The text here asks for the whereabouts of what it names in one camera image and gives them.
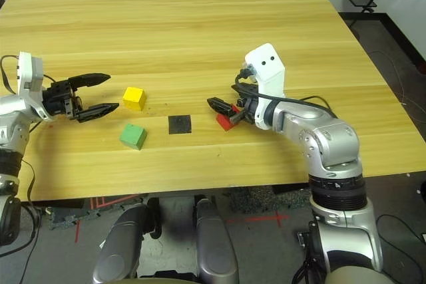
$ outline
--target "green cube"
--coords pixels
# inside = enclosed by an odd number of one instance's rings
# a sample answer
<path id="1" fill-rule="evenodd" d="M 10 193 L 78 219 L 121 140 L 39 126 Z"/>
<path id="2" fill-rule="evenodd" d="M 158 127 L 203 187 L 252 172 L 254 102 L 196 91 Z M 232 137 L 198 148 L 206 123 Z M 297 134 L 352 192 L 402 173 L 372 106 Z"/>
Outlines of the green cube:
<path id="1" fill-rule="evenodd" d="M 140 150 L 146 139 L 146 130 L 133 124 L 127 124 L 124 128 L 120 141 L 129 148 Z"/>

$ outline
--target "yellow cube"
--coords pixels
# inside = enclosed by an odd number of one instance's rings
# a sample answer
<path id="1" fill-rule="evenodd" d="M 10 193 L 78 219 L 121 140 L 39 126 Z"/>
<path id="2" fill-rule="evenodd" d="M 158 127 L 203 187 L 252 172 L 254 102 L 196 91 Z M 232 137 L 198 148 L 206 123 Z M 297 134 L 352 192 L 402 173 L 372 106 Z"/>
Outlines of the yellow cube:
<path id="1" fill-rule="evenodd" d="M 141 111 L 144 108 L 145 100 L 145 91 L 131 86 L 126 89 L 122 98 L 122 101 L 127 108 L 138 111 Z"/>

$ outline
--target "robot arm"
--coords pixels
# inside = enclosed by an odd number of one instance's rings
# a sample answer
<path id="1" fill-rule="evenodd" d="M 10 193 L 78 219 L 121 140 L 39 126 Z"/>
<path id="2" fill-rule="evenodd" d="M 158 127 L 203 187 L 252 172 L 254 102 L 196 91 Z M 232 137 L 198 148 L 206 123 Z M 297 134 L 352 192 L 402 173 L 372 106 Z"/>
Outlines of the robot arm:
<path id="1" fill-rule="evenodd" d="M 283 134 L 302 149 L 312 191 L 315 221 L 310 223 L 312 254 L 325 271 L 356 265 L 381 271 L 383 258 L 373 206 L 365 193 L 359 141 L 355 130 L 327 108 L 285 98 L 284 65 L 271 44 L 246 55 L 232 86 L 240 95 L 235 113 L 230 104 L 209 105 L 236 123 L 245 120 Z M 256 84 L 239 82 L 240 78 Z"/>
<path id="2" fill-rule="evenodd" d="M 17 94 L 0 97 L 0 246 L 12 243 L 19 233 L 21 202 L 15 196 L 31 123 L 53 121 L 57 114 L 84 122 L 104 116 L 118 106 L 98 104 L 83 110 L 81 99 L 75 95 L 78 87 L 108 80 L 107 74 L 74 76 L 54 82 L 45 90 L 41 59 L 20 53 L 17 78 Z"/>

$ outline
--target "red block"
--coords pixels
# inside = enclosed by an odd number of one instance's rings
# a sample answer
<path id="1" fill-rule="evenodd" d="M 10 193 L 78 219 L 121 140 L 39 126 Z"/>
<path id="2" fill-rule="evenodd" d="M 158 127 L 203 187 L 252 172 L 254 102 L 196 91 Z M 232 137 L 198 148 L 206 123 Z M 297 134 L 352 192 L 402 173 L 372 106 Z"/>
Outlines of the red block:
<path id="1" fill-rule="evenodd" d="M 234 105 L 232 105 L 232 110 L 239 113 L 240 111 L 238 110 L 238 108 Z M 223 127 L 223 129 L 225 131 L 228 131 L 229 129 L 232 129 L 233 127 L 235 127 L 237 124 L 232 124 L 231 120 L 227 117 L 224 116 L 223 114 L 218 114 L 216 117 L 216 121 L 220 124 L 221 127 Z"/>

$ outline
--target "floor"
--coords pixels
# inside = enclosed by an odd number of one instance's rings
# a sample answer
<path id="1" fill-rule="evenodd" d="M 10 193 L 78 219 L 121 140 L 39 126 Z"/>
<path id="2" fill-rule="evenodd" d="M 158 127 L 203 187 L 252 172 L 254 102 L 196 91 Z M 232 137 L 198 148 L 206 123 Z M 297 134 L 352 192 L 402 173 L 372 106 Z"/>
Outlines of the floor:
<path id="1" fill-rule="evenodd" d="M 360 43 L 426 138 L 426 113 L 420 109 L 426 108 L 426 77 L 415 70 L 380 23 L 359 21 L 354 29 L 360 36 Z M 367 179 L 367 192 L 374 203 L 376 215 L 397 215 L 417 235 L 426 233 L 426 203 L 419 194 L 424 181 L 425 172 Z M 227 223 L 240 267 L 241 284 L 290 283 L 303 261 L 296 232 L 306 229 L 312 218 L 310 208 L 242 214 L 230 209 L 227 190 L 204 192 L 215 195 L 218 209 Z M 163 234 L 157 241 L 146 237 L 142 244 L 138 274 L 151 275 L 165 269 L 196 272 L 192 194 L 174 192 L 159 196 L 165 214 Z M 122 210 L 117 207 L 103 212 L 96 219 L 82 221 L 78 240 L 76 227 L 51 230 L 45 217 L 23 283 L 91 283 L 99 244 L 121 213 Z M 399 222 L 383 218 L 378 228 L 391 243 L 418 260 L 423 272 L 426 272 L 426 247 L 419 245 Z M 22 232 L 13 247 L 24 243 L 30 232 L 31 223 L 23 214 Z M 30 247 L 0 259 L 0 283 L 19 283 Z M 0 253 L 9 249 L 2 247 Z M 401 283 L 419 282 L 418 271 L 408 258 L 386 243 L 383 243 L 383 255 L 385 270 L 396 280 Z"/>

